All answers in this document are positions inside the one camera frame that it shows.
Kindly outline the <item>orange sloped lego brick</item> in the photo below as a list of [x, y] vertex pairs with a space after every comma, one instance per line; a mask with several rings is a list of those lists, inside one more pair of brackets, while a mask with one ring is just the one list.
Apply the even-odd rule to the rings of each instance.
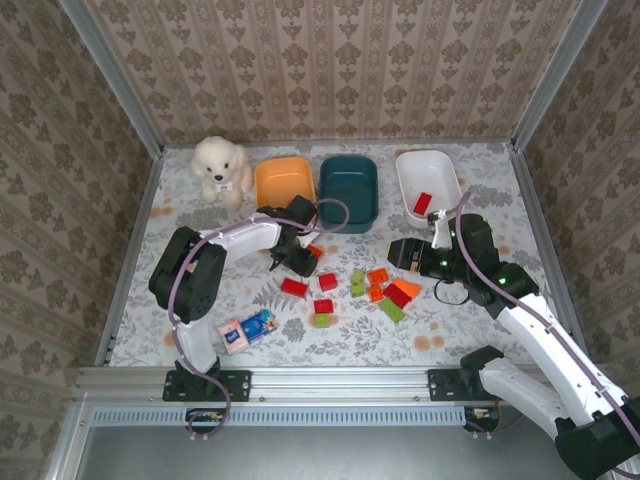
[[402, 290], [412, 300], [414, 300], [422, 290], [422, 287], [420, 285], [408, 282], [401, 278], [396, 278], [393, 284], [396, 285], [400, 290]]

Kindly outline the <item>long green lego brick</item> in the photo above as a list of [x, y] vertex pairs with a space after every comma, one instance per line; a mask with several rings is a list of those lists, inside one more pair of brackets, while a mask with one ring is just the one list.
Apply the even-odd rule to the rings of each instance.
[[401, 322], [405, 314], [390, 298], [385, 298], [379, 302], [380, 310], [395, 324]]

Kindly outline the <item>orange plastic container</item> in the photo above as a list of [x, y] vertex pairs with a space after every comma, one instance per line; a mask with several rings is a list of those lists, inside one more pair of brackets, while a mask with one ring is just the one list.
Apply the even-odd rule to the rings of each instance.
[[261, 162], [254, 172], [254, 184], [258, 208], [287, 207], [296, 196], [316, 202], [311, 165], [303, 157], [280, 157]]

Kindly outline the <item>teal plastic container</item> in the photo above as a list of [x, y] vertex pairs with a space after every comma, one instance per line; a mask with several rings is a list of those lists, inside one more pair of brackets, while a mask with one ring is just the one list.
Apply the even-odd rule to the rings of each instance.
[[331, 156], [322, 162], [319, 175], [319, 198], [340, 200], [349, 209], [349, 222], [339, 233], [368, 232], [379, 213], [376, 163], [360, 155]]

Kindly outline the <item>blue tissue pack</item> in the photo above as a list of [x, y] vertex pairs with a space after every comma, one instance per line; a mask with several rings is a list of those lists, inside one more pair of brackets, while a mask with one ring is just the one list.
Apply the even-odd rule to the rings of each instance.
[[274, 315], [266, 309], [240, 323], [247, 341], [252, 344], [278, 328]]

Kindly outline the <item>white plastic container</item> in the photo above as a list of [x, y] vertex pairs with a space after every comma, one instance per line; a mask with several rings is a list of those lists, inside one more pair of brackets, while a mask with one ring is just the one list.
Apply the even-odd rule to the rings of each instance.
[[[416, 229], [429, 227], [426, 215], [456, 207], [462, 193], [451, 158], [438, 150], [407, 151], [396, 159], [405, 219]], [[424, 215], [414, 211], [422, 194], [430, 195]]]

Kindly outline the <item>floral patterned table cover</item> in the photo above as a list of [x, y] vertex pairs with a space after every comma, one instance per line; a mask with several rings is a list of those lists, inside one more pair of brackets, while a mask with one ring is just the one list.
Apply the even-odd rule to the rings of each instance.
[[[396, 174], [396, 158], [404, 147], [393, 144], [303, 145], [253, 147], [253, 163], [300, 156], [313, 168], [328, 157], [359, 154], [378, 168], [379, 214], [372, 228], [360, 235], [331, 234], [317, 239], [324, 251], [319, 273], [334, 273], [338, 287], [325, 294], [334, 302], [329, 328], [313, 324], [313, 302], [321, 299], [316, 277], [307, 279], [305, 299], [280, 290], [291, 273], [284, 267], [271, 269], [267, 252], [260, 251], [228, 264], [215, 305], [205, 322], [216, 330], [231, 319], [246, 319], [269, 310], [278, 323], [275, 332], [248, 349], [223, 354], [222, 362], [236, 367], [373, 367], [454, 365], [466, 354], [486, 345], [501, 350], [512, 362], [527, 365], [531, 359], [514, 335], [466, 297], [459, 285], [437, 285], [415, 273], [391, 269], [392, 279], [418, 284], [422, 290], [405, 308], [404, 319], [395, 324], [367, 296], [352, 298], [349, 283], [356, 270], [387, 268], [389, 244], [405, 237], [419, 237], [405, 219]], [[253, 213], [247, 200], [237, 213], [221, 204], [204, 202], [190, 163], [189, 149], [169, 149], [151, 214], [137, 259], [124, 315], [110, 363], [114, 367], [169, 366], [176, 357], [171, 325], [166, 312], [151, 294], [150, 276], [174, 231], [187, 226], [196, 230], [231, 225]]]

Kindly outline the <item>white plush dog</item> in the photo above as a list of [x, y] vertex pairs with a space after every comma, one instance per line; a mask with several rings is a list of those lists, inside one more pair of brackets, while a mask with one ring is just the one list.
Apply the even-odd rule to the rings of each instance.
[[202, 198], [218, 198], [227, 211], [235, 212], [253, 187], [253, 171], [247, 150], [223, 137], [208, 137], [194, 150], [191, 168], [201, 185]]

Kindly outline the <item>pink tissue pack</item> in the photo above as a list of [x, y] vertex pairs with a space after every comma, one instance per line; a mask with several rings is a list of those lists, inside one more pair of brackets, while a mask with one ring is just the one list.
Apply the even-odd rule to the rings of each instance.
[[250, 346], [241, 322], [237, 319], [218, 326], [217, 331], [229, 355], [240, 353]]

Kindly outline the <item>grey metal panel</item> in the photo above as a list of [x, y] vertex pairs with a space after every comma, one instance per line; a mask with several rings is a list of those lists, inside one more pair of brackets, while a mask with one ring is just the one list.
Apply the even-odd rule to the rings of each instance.
[[453, 426], [95, 426], [69, 409], [46, 480], [577, 480], [521, 421], [490, 439]]

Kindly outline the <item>aluminium side rail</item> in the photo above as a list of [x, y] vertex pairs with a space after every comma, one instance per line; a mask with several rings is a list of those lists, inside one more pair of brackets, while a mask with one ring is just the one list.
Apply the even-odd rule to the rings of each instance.
[[120, 323], [124, 315], [131, 282], [136, 270], [137, 259], [142, 246], [146, 225], [148, 223], [155, 193], [159, 185], [163, 168], [164, 147], [152, 158], [151, 169], [139, 205], [134, 226], [131, 231], [129, 245], [120, 270], [118, 282], [113, 294], [109, 313], [104, 325], [100, 344], [97, 349], [94, 366], [108, 366], [115, 345]]
[[509, 147], [511, 164], [546, 275], [547, 291], [553, 299], [556, 315], [581, 350], [587, 354], [586, 342], [581, 332], [569, 289], [563, 276], [524, 153], [510, 143], [507, 146]]

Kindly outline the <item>long aluminium base rail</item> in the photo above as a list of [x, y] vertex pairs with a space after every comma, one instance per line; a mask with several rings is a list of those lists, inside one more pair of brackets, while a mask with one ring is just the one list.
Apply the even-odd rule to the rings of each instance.
[[[251, 367], [242, 407], [428, 404], [429, 366]], [[157, 405], [167, 367], [85, 367], [72, 399], [97, 405]]]

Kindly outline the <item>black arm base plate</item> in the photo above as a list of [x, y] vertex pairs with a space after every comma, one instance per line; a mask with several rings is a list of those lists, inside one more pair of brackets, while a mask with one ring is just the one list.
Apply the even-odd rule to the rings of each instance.
[[430, 399], [444, 401], [488, 401], [493, 398], [481, 385], [477, 374], [464, 368], [427, 371]]
[[[231, 401], [247, 402], [251, 391], [252, 372], [220, 370], [214, 377], [228, 392]], [[162, 399], [165, 402], [224, 402], [219, 387], [184, 369], [170, 370], [165, 377]]]

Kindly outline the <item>aluminium frame post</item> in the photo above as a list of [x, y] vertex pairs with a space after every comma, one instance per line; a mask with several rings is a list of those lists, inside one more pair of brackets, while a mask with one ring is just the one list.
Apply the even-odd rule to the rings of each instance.
[[142, 97], [128, 78], [124, 61], [117, 58], [104, 29], [85, 0], [60, 0], [60, 3], [151, 159], [156, 161], [162, 155], [164, 141], [146, 113]]
[[511, 136], [516, 151], [523, 150], [531, 140], [607, 3], [608, 0], [580, 0]]

